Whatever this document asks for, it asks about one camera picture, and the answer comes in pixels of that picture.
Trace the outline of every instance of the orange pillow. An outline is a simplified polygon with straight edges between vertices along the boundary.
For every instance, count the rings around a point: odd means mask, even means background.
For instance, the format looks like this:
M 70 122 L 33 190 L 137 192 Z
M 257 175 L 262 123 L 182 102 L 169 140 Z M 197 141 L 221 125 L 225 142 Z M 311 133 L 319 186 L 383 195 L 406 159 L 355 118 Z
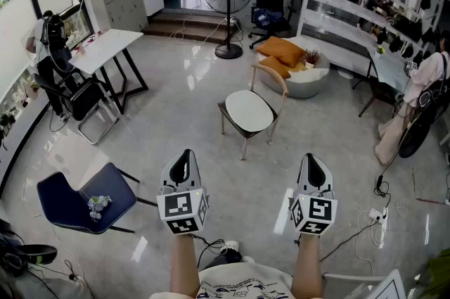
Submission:
M 295 68 L 305 53 L 302 48 L 279 37 L 269 37 L 256 51 L 267 56 L 275 56 L 290 68 Z
M 280 63 L 278 60 L 276 60 L 275 56 L 269 56 L 268 58 L 261 60 L 259 62 L 259 64 L 265 65 L 268 68 L 274 69 L 283 79 L 290 78 L 290 74 L 286 70 L 286 67 L 282 63 Z

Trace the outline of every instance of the stair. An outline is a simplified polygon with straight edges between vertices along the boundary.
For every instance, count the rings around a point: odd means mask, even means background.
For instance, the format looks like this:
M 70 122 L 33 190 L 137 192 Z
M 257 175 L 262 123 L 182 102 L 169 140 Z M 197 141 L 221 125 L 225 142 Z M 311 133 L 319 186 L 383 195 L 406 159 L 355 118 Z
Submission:
M 179 31 L 176 34 L 177 38 L 184 37 L 184 39 L 202 42 L 207 39 L 206 41 L 209 43 L 222 44 L 226 39 L 226 20 L 223 21 L 224 19 L 225 16 L 195 13 L 192 15 L 188 13 L 160 13 L 150 20 L 150 23 L 142 29 L 142 33 L 170 37 L 171 34 Z M 231 23 L 231 35 L 237 30 L 237 25 Z

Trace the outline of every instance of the navy blue chair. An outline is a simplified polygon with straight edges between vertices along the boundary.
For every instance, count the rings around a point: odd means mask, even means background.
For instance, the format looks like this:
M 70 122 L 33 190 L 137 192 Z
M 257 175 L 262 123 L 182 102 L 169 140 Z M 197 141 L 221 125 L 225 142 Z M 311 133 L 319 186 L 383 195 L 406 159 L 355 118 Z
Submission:
M 73 190 L 62 172 L 57 172 L 37 184 L 37 193 L 47 220 L 58 227 L 102 234 L 108 229 L 134 233 L 129 229 L 114 227 L 123 214 L 136 201 L 157 207 L 154 202 L 137 198 L 124 177 L 134 182 L 140 181 L 117 169 L 112 163 L 106 164 L 79 191 Z M 112 202 L 101 211 L 101 219 L 93 221 L 87 203 L 92 196 L 109 196 Z

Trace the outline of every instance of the white shoe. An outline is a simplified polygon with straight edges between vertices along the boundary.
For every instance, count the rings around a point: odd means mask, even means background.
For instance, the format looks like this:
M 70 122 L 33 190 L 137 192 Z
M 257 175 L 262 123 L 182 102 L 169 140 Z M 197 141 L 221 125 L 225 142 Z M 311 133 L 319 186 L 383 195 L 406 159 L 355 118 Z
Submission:
M 225 249 L 233 249 L 234 251 L 239 252 L 239 243 L 234 240 L 226 241 L 225 244 L 220 248 L 220 253 Z
M 248 262 L 250 264 L 254 264 L 255 263 L 255 259 L 253 259 L 252 257 L 243 257 L 242 260 L 240 262 Z
M 61 122 L 67 122 L 69 119 L 65 113 L 61 113 L 60 115 L 58 115 L 58 118 Z

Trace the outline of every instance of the white t-shirt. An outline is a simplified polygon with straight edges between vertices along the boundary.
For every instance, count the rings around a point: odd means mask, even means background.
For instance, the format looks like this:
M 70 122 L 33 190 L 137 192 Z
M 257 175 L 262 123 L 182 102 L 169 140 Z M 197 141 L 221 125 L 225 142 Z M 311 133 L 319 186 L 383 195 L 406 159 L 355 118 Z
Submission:
M 41 60 L 50 56 L 47 48 L 42 44 L 42 30 L 44 29 L 44 19 L 39 19 L 33 29 L 34 45 L 36 46 L 36 58 L 34 62 L 37 64 Z
M 260 264 L 238 262 L 218 265 L 199 273 L 196 299 L 295 299 L 290 292 L 293 278 Z M 151 299 L 190 299 L 176 293 L 157 293 Z
M 450 77 L 450 58 L 448 53 L 442 53 L 447 61 L 446 78 Z M 439 79 L 442 79 L 444 74 L 444 61 L 441 53 L 434 53 L 429 58 L 426 58 L 420 63 L 417 70 L 412 70 L 410 73 L 410 85 L 405 92 L 403 100 L 405 103 L 416 107 L 417 98 L 420 96 L 422 90 L 428 88 L 431 84 Z

